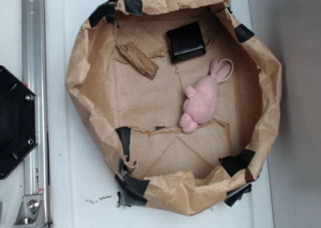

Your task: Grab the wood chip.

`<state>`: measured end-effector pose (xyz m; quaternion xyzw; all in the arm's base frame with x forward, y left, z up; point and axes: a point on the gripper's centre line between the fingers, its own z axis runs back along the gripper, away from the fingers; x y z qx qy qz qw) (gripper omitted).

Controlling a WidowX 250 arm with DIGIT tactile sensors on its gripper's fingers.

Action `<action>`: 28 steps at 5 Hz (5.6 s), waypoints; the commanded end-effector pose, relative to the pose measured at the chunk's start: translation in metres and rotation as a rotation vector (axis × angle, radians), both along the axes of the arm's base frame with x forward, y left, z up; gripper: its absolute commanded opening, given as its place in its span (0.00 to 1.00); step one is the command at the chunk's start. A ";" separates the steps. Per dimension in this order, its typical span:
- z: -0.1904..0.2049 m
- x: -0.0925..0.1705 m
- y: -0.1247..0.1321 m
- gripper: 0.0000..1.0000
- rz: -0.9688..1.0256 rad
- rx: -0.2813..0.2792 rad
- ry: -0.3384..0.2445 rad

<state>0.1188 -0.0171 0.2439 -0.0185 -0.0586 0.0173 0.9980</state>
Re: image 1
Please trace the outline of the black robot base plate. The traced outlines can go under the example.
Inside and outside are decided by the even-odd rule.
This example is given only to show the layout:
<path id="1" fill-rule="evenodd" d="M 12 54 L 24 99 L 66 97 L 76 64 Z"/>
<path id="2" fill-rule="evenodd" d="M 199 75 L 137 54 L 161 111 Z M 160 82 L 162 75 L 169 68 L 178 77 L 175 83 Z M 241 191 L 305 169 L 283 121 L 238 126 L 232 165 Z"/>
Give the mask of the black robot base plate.
<path id="1" fill-rule="evenodd" d="M 36 95 L 1 66 L 1 180 L 36 145 Z"/>

